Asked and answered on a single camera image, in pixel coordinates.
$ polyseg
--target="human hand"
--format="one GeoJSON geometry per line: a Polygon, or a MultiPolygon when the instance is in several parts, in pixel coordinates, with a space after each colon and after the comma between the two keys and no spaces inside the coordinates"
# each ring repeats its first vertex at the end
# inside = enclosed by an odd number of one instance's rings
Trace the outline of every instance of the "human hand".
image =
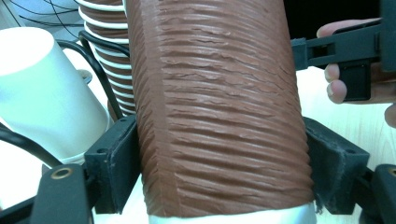
{"type": "MultiPolygon", "coordinates": [[[[338,29],[375,20],[378,19],[332,22],[320,27],[317,36],[332,35],[338,29]]],[[[324,74],[326,80],[330,83],[327,87],[330,100],[336,104],[343,103],[347,95],[347,87],[343,81],[339,80],[340,69],[338,65],[336,63],[327,65],[324,74]]],[[[372,63],[371,81],[371,99],[354,104],[396,103],[396,73],[383,72],[380,63],[372,63]]],[[[385,111],[385,121],[389,126],[396,128],[396,104],[391,105],[385,111]]]]}

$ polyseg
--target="white cup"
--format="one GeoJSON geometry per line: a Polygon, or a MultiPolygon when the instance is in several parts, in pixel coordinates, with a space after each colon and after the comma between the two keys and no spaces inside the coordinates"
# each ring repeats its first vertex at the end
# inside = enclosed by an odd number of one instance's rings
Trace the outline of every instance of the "white cup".
{"type": "Polygon", "coordinates": [[[112,120],[53,36],[1,30],[0,50],[0,117],[63,163],[82,163],[112,120]]]}

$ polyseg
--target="stacked cups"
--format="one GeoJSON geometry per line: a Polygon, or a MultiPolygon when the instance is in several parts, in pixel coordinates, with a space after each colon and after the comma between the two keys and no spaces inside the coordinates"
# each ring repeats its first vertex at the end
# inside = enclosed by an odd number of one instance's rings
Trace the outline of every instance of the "stacked cups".
{"type": "MultiPolygon", "coordinates": [[[[121,0],[78,0],[85,30],[96,38],[128,48],[128,25],[121,0]]],[[[124,116],[134,114],[132,66],[124,54],[93,44],[124,116]]]]}

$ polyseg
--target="table surface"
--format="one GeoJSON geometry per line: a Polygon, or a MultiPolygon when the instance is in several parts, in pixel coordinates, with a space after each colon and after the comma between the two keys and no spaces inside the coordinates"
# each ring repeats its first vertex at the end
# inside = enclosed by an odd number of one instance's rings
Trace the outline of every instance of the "table surface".
{"type": "MultiPolygon", "coordinates": [[[[79,55],[65,51],[77,69],[92,71],[79,55]]],[[[310,67],[297,73],[303,116],[315,119],[334,130],[347,140],[371,154],[369,168],[378,164],[396,163],[396,130],[384,121],[388,105],[335,105],[327,97],[327,82],[321,69],[310,67]]],[[[106,95],[97,78],[90,88],[105,105],[106,95]]],[[[41,162],[28,153],[7,143],[0,142],[0,206],[9,207],[33,197],[41,176],[41,162]]],[[[327,211],[318,215],[318,223],[358,223],[360,208],[356,206],[353,216],[333,216],[327,211]]],[[[95,215],[95,223],[146,224],[148,216],[138,180],[122,215],[95,215]]]]}

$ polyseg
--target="brown cylinder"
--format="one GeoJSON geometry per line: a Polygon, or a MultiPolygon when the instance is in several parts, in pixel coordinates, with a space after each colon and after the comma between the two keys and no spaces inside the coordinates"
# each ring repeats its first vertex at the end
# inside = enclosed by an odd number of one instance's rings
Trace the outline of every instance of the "brown cylinder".
{"type": "Polygon", "coordinates": [[[311,202],[283,1],[126,3],[148,214],[311,202]]]}

